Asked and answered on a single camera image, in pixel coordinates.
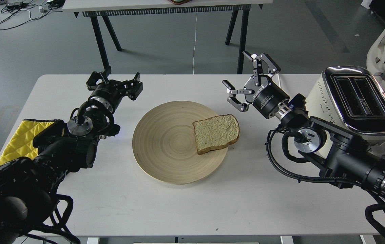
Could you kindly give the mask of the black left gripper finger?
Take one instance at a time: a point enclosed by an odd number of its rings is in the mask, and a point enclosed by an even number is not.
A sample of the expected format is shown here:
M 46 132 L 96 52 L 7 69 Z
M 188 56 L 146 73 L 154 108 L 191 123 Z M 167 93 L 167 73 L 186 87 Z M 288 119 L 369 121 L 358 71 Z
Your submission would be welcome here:
M 143 83 L 140 81 L 140 73 L 137 72 L 134 78 L 126 81 L 126 95 L 132 101 L 135 101 L 143 90 Z
M 107 66 L 102 72 L 92 72 L 89 79 L 86 82 L 88 90 L 96 90 L 102 84 L 109 84 L 110 80 L 108 76 L 111 74 L 111 66 Z

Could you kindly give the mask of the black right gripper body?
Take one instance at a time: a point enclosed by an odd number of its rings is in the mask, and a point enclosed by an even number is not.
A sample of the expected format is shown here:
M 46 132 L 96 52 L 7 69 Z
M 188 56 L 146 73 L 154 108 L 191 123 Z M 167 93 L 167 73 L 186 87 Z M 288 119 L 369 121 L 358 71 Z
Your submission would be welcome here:
M 269 76 L 251 76 L 245 83 L 245 89 L 252 90 L 251 94 L 245 95 L 246 102 L 266 119 L 274 117 L 279 107 L 289 101 L 289 95 Z

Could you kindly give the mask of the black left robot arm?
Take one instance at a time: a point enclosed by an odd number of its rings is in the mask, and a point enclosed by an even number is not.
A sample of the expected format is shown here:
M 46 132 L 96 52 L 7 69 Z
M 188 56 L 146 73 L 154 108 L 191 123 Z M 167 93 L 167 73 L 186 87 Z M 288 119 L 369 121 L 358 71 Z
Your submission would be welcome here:
M 101 139 L 116 136 L 120 126 L 113 114 L 123 97 L 136 100 L 143 90 L 140 73 L 133 79 L 109 79 L 111 67 L 93 72 L 87 80 L 92 92 L 75 108 L 68 122 L 55 120 L 32 140 L 36 156 L 15 157 L 0 165 L 0 244 L 12 244 L 40 231 L 60 235 L 70 244 L 80 240 L 66 224 L 73 210 L 73 199 L 57 193 L 69 173 L 93 167 Z

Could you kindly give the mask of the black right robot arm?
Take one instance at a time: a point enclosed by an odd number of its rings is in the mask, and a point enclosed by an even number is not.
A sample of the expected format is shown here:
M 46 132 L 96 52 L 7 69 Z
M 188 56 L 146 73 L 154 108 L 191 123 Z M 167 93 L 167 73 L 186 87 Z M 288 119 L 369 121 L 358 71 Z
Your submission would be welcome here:
M 290 99 L 272 77 L 280 68 L 268 54 L 243 55 L 253 62 L 253 75 L 243 90 L 228 80 L 228 102 L 245 112 L 253 105 L 264 118 L 277 117 L 280 124 L 270 130 L 265 143 L 268 159 L 276 170 L 298 182 L 329 183 L 340 189 L 358 186 L 376 201 L 365 209 L 365 218 L 385 238 L 385 156 L 369 153 L 369 145 L 360 135 L 318 117 L 308 117 L 306 98 L 296 94 Z M 274 158 L 271 143 L 275 133 L 283 135 L 284 156 L 296 163 L 311 162 L 319 168 L 318 177 L 293 173 Z

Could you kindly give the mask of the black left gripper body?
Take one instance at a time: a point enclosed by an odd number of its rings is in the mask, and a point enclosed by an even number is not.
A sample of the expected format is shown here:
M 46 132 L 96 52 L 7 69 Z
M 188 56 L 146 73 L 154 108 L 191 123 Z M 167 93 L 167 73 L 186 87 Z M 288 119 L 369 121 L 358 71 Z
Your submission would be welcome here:
M 132 99 L 132 81 L 109 80 L 108 82 L 88 81 L 88 90 L 93 91 L 88 100 L 97 100 L 104 106 L 118 106 L 127 96 Z

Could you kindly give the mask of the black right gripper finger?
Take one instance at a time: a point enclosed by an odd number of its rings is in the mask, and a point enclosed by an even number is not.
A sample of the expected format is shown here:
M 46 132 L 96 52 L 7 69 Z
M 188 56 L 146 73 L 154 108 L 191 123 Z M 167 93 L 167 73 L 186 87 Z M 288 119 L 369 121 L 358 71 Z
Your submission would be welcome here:
M 223 79 L 222 83 L 227 87 L 227 93 L 228 98 L 227 101 L 233 105 L 236 109 L 238 109 L 240 112 L 246 112 L 248 111 L 249 105 L 251 104 L 251 99 L 254 94 L 254 90 L 252 89 L 236 89 L 228 80 Z M 244 95 L 245 96 L 245 102 L 241 103 L 237 99 L 237 95 Z
M 243 51 L 242 54 L 253 62 L 252 78 L 255 86 L 262 85 L 263 77 L 272 78 L 281 71 L 279 65 L 268 54 L 261 53 L 257 55 L 250 54 L 247 51 Z

